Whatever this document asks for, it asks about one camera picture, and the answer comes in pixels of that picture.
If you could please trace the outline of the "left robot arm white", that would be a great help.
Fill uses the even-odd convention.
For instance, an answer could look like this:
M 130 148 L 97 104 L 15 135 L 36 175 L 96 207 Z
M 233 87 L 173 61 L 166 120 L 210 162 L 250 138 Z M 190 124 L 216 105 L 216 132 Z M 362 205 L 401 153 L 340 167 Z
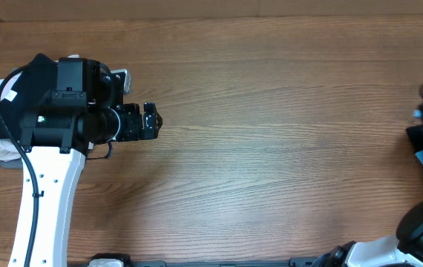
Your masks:
M 156 139 L 163 119 L 153 102 L 125 104 L 126 69 L 84 58 L 51 62 L 56 81 L 28 102 L 19 137 L 22 198 L 10 266 L 66 266 L 76 187 L 95 145 Z

